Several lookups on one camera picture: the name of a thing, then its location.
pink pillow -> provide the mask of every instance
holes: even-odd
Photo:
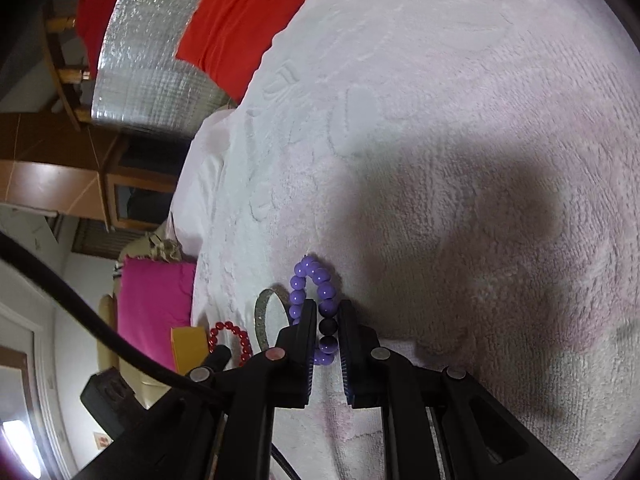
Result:
[[[191,325],[196,266],[124,260],[118,294],[118,333],[143,354],[175,371],[171,329]]]

yellow box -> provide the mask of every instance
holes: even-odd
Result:
[[[172,328],[171,348],[176,370],[180,375],[186,375],[200,366],[209,353],[207,332],[201,326]]]

purple bead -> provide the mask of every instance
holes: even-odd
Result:
[[[318,298],[322,300],[330,300],[335,296],[335,287],[331,283],[323,283],[318,287]]]
[[[314,364],[316,366],[327,366],[334,362],[334,354],[325,354],[321,349],[316,348],[314,352]]]
[[[316,259],[311,256],[310,254],[308,254],[307,256],[305,256],[304,258],[302,258],[300,260],[300,265],[302,265],[302,268],[305,269],[306,273],[308,274],[308,269],[307,267],[309,266],[309,264],[313,263]]]
[[[289,307],[289,315],[293,319],[298,319],[302,316],[302,305],[291,305]]]
[[[311,262],[310,264],[308,264],[308,266],[306,266],[306,275],[307,276],[312,276],[314,271],[316,269],[320,268],[320,263],[318,262]]]
[[[322,335],[333,335],[338,332],[338,322],[334,318],[328,317],[318,323],[318,330]]]
[[[335,354],[338,349],[338,341],[334,336],[326,335],[320,338],[319,347],[325,354]]]
[[[293,272],[295,273],[295,275],[299,278],[304,278],[306,276],[306,270],[305,267],[302,266],[302,263],[296,263],[296,266],[293,267]]]
[[[305,288],[306,279],[300,278],[299,276],[294,276],[289,280],[289,283],[293,290],[302,290],[303,288]]]
[[[338,304],[334,300],[321,301],[318,311],[322,317],[333,317],[338,313]]]
[[[316,285],[320,285],[321,283],[328,282],[331,279],[331,275],[324,267],[318,267],[311,272],[311,279]]]
[[[302,305],[305,303],[306,292],[304,290],[294,290],[289,294],[289,301],[292,305]]]

bedsheet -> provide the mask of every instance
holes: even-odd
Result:
[[[612,478],[640,435],[639,96],[602,0],[306,0],[180,179],[192,321],[256,348],[258,293],[315,253],[387,345]],[[378,417],[316,367],[274,442],[302,478],[382,478]]]

black bead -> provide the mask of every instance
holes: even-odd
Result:
[[[333,335],[338,331],[338,322],[333,317],[327,317],[318,324],[318,328],[322,335]]]

